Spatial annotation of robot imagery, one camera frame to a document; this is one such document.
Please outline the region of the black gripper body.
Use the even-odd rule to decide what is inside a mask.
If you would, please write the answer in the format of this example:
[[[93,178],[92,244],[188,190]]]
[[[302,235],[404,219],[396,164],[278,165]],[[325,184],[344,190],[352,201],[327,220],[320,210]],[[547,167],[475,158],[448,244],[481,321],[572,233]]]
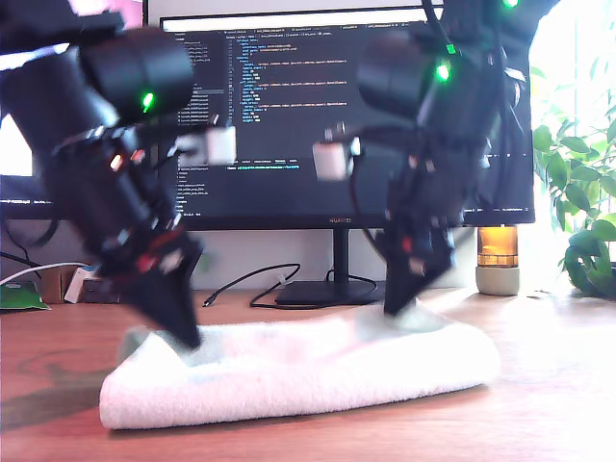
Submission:
[[[454,258],[451,229],[480,170],[481,148],[428,142],[408,150],[387,194],[390,222],[384,243],[389,270],[448,270]]]
[[[66,141],[54,151],[54,202],[95,256],[100,273],[187,279],[201,253],[135,139]]]

